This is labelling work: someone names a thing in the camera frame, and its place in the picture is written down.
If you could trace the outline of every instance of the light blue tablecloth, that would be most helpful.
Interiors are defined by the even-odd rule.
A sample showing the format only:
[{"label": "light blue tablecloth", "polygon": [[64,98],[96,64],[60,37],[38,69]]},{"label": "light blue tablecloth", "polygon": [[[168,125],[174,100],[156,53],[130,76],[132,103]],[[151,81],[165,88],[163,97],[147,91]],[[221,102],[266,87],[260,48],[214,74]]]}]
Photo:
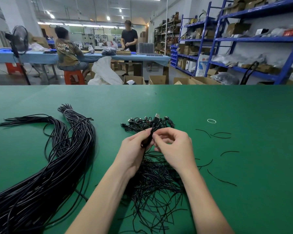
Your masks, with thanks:
[{"label": "light blue tablecloth", "polygon": [[[94,62],[104,56],[101,53],[85,54],[84,57],[79,58],[80,61]],[[154,61],[160,65],[166,66],[170,60],[168,56],[146,56],[146,55],[130,55],[130,56],[112,56],[114,60],[127,61]],[[42,52],[28,51],[21,55],[21,60],[24,63],[34,64],[55,64],[58,61],[57,54],[43,54]],[[13,53],[0,53],[0,62],[17,62]]]}]

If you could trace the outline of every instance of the red plastic stool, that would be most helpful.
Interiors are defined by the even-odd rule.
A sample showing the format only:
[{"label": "red plastic stool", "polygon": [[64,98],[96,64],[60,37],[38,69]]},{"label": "red plastic stool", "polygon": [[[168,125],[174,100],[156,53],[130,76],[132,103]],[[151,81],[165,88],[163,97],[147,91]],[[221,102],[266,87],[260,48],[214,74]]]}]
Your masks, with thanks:
[{"label": "red plastic stool", "polygon": [[77,75],[78,77],[78,82],[76,82],[75,84],[85,84],[84,76],[82,75],[82,72],[80,70],[64,71],[65,84],[72,84],[70,82],[70,77],[73,75]]},{"label": "red plastic stool", "polygon": [[7,66],[8,74],[15,73],[16,71],[23,74],[22,68],[19,63],[16,63],[16,66],[13,66],[12,63],[6,62],[6,66]]}]

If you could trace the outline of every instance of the left hand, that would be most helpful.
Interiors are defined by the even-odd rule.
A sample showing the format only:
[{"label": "left hand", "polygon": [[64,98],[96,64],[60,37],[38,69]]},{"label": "left hand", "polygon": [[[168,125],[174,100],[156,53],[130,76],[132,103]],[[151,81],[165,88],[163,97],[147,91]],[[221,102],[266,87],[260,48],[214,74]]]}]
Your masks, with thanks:
[{"label": "left hand", "polygon": [[139,169],[145,150],[148,150],[154,145],[154,141],[152,140],[146,149],[141,148],[141,142],[148,138],[150,133],[151,128],[140,131],[121,142],[121,147],[113,164],[123,169],[129,178],[132,178]]}]

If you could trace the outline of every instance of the hair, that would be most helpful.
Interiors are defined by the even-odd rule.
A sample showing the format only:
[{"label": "hair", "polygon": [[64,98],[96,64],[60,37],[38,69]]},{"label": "hair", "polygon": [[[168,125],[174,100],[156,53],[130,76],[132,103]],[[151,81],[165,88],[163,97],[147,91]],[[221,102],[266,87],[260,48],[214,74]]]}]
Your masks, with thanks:
[{"label": "hair", "polygon": [[65,39],[68,35],[68,30],[61,26],[57,26],[55,28],[55,33],[59,39]]},{"label": "hair", "polygon": [[125,24],[131,26],[131,21],[126,20],[126,21],[125,21]]}]

